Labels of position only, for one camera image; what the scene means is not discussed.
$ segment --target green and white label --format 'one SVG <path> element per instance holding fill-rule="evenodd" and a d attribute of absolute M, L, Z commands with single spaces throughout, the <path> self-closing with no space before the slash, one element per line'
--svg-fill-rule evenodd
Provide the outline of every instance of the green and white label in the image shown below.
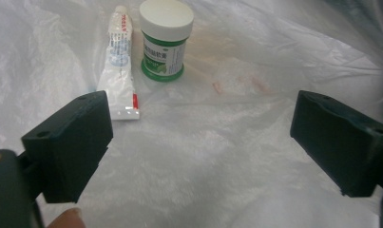
<path fill-rule="evenodd" d="M 162 47 L 144 38 L 144 66 L 159 76 L 172 76 L 182 70 L 185 42 L 175 47 Z"/>

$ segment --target plastic sheet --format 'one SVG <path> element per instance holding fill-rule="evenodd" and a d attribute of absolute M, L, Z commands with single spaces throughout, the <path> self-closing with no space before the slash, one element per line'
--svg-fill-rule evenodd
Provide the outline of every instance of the plastic sheet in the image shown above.
<path fill-rule="evenodd" d="M 87 227 L 378 227 L 378 203 L 342 197 L 290 138 L 297 92 L 383 123 L 383 48 L 325 2 L 185 1 L 185 72 L 140 70 L 139 1 L 0 1 L 0 148 L 95 91 L 108 15 L 133 17 L 137 122 L 114 139 L 78 206 Z M 46 223 L 71 204 L 45 204 Z"/>

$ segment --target green bottle base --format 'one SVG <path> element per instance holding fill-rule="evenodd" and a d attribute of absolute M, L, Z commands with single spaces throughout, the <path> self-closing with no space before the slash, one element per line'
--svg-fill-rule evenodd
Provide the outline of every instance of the green bottle base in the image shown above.
<path fill-rule="evenodd" d="M 176 74 L 173 74 L 171 76 L 157 75 L 157 74 L 153 73 L 152 71 L 150 71 L 149 69 L 146 68 L 146 66 L 144 65 L 144 60 L 142 60 L 142 62 L 141 62 L 141 69 L 142 69 L 142 72 L 144 73 L 144 75 L 146 75 L 148 78 L 155 80 L 155 81 L 158 81 L 158 82 L 162 82 L 162 83 L 174 81 L 174 80 L 180 78 L 180 76 L 182 76 L 182 74 L 184 73 L 184 65 L 182 65 L 182 69 Z"/>

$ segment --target pill bottle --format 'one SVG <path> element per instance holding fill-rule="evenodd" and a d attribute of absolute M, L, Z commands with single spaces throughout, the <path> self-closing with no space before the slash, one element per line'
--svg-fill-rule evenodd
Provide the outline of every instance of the pill bottle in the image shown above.
<path fill-rule="evenodd" d="M 177 0 L 147 0 L 140 6 L 144 34 L 144 74 L 159 82 L 170 82 L 184 72 L 185 41 L 191 34 L 193 11 Z"/>

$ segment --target white surface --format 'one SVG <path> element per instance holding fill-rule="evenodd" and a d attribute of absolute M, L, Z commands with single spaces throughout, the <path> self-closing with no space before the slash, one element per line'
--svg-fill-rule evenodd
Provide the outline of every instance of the white surface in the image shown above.
<path fill-rule="evenodd" d="M 320 2 L 185 2 L 185 72 L 163 84 L 140 70 L 139 1 L 0 1 L 0 148 L 22 152 L 21 136 L 96 89 L 108 16 L 126 5 L 142 116 L 113 123 L 78 203 L 87 227 L 378 227 L 382 191 L 342 197 L 289 129 L 300 89 L 383 123 L 383 51 Z M 46 223 L 72 206 L 38 200 Z"/>
<path fill-rule="evenodd" d="M 194 13 L 175 0 L 148 0 L 140 5 L 141 30 L 162 41 L 181 41 L 190 36 Z"/>

